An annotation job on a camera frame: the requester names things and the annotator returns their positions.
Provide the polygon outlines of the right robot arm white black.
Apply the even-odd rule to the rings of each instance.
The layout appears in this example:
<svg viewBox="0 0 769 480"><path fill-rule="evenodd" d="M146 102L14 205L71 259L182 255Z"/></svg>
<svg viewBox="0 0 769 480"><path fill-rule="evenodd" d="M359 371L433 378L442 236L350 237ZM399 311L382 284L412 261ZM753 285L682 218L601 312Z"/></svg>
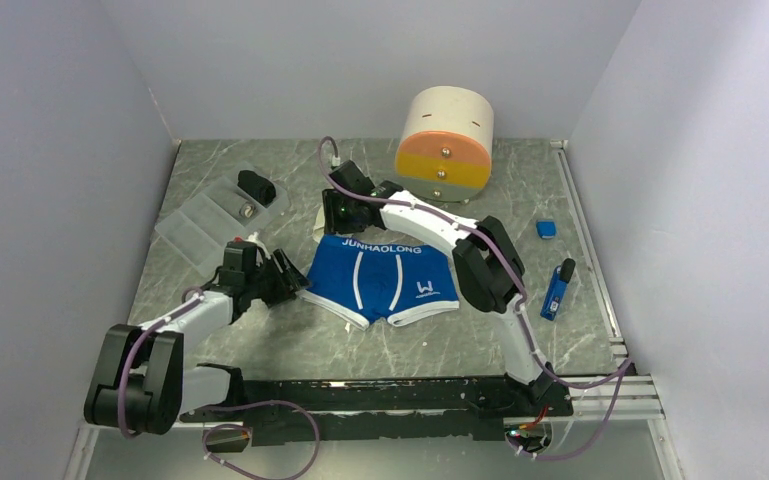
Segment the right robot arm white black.
<svg viewBox="0 0 769 480"><path fill-rule="evenodd" d="M495 318L512 407L524 415L542 408L559 413L569 399L569 389L536 342L527 314L524 267L503 224L492 216L478 221L450 214L392 182L357 193L338 182L347 173L364 186L370 183L351 161L338 168L322 164L320 170L340 194L370 208L386 230L413 237L447 255L461 297Z"/></svg>

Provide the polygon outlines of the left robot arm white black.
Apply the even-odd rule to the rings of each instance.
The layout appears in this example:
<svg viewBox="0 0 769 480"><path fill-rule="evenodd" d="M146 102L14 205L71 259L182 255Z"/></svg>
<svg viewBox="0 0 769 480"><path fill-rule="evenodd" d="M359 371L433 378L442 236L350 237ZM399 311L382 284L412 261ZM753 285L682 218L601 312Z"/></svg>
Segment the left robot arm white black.
<svg viewBox="0 0 769 480"><path fill-rule="evenodd" d="M310 285L282 250L242 238L228 242L211 279L186 289L180 305L106 332L83 406L85 421L133 438L164 434L180 416L199 410L235 419L246 405L241 369L216 363L186 368L186 353L239 320L254 302L271 308Z"/></svg>

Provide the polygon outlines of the blue underwear white trim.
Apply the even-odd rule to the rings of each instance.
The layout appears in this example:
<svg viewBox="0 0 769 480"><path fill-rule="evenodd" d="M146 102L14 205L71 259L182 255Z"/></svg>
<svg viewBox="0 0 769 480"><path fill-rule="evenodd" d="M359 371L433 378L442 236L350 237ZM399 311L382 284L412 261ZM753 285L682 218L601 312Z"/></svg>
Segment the blue underwear white trim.
<svg viewBox="0 0 769 480"><path fill-rule="evenodd" d="M402 327L460 307L448 258L428 245L325 235L306 278L304 300L361 330L378 320Z"/></svg>

